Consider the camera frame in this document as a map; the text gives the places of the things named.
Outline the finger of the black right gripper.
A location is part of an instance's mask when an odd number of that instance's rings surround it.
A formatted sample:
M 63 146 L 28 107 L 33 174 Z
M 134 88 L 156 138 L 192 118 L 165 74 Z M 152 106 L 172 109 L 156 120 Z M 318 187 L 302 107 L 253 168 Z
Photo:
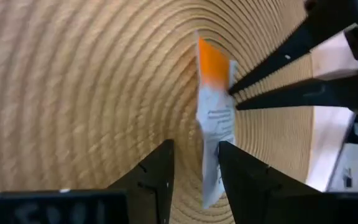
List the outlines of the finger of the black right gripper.
M 307 0 L 313 3 L 303 22 L 266 59 L 236 82 L 233 95 L 307 54 L 358 21 L 358 0 Z
M 322 79 L 311 78 L 267 91 L 240 102 L 238 110 L 293 106 L 335 106 L 358 114 L 358 69 L 337 70 Z

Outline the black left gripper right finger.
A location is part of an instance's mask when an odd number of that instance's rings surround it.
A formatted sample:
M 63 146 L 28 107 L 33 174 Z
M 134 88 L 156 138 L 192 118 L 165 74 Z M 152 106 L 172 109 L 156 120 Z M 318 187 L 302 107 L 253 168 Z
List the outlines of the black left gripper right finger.
M 320 192 L 227 141 L 218 158 L 236 224 L 358 224 L 358 192 Z

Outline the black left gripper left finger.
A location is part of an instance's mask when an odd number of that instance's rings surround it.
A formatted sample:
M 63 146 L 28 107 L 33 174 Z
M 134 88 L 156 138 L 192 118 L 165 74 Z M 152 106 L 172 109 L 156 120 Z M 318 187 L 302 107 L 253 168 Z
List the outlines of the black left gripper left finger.
M 106 189 L 0 192 L 0 224 L 169 224 L 174 142 Z

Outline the white orange Tazo tea packet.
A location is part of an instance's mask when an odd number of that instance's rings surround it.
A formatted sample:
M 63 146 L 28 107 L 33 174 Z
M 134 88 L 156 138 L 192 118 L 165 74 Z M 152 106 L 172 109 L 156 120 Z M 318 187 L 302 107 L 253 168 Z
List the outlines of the white orange Tazo tea packet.
M 227 93 L 234 84 L 237 62 L 196 36 L 198 99 L 196 120 L 203 137 L 203 208 L 214 205 L 224 193 L 218 161 L 219 142 L 235 144 L 234 100 Z

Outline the round woven straw placemat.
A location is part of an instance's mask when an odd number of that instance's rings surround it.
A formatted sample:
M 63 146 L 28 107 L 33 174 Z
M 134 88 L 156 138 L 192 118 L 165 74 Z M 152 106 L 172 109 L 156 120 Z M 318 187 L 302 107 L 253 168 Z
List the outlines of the round woven straw placemat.
M 175 142 L 170 221 L 202 206 L 196 39 L 240 78 L 304 19 L 303 0 L 0 0 L 0 192 L 104 188 Z

